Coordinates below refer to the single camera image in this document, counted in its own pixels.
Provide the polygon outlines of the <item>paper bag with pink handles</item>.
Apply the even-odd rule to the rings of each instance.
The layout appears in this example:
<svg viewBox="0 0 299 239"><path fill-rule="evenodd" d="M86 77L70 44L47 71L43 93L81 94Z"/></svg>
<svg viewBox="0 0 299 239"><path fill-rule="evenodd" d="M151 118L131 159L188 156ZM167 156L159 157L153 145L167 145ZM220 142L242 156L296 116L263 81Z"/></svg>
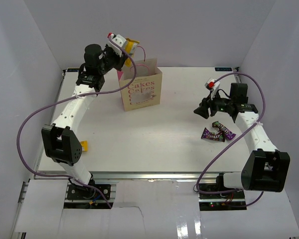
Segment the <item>paper bag with pink handles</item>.
<svg viewBox="0 0 299 239"><path fill-rule="evenodd" d="M135 66L124 66L117 72L124 110L132 111L160 104L162 71L156 58L135 62Z"/></svg>

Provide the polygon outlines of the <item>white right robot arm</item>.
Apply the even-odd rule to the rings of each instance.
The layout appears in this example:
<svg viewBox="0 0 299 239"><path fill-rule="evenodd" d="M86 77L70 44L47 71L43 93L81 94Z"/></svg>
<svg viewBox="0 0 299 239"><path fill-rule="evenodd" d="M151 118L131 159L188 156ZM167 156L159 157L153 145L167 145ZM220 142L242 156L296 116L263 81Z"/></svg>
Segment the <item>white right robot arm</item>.
<svg viewBox="0 0 299 239"><path fill-rule="evenodd" d="M240 129L250 156L240 172L223 173L216 178L214 194L225 199L236 190L281 192L289 169L289 154L279 151L269 140L256 106L248 103L247 84L231 84L226 98L220 97L219 85L206 83L210 93L194 113L205 119L217 112L227 113Z"/></svg>

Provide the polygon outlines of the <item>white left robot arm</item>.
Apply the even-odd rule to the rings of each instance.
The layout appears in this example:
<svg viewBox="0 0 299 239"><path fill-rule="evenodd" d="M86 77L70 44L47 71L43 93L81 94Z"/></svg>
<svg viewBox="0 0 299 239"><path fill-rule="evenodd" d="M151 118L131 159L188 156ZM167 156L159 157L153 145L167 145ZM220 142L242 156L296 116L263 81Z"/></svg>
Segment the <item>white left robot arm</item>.
<svg viewBox="0 0 299 239"><path fill-rule="evenodd" d="M73 99L51 125L45 125L41 130L46 156L63 167L71 177L70 182L78 187L78 193L85 199L94 196L95 183L80 160L83 149L76 132L88 106L105 82L104 75L113 68L120 70L127 60L123 47L121 40L116 44L108 43L105 48L98 44L85 47L85 61L78 69Z"/></svg>

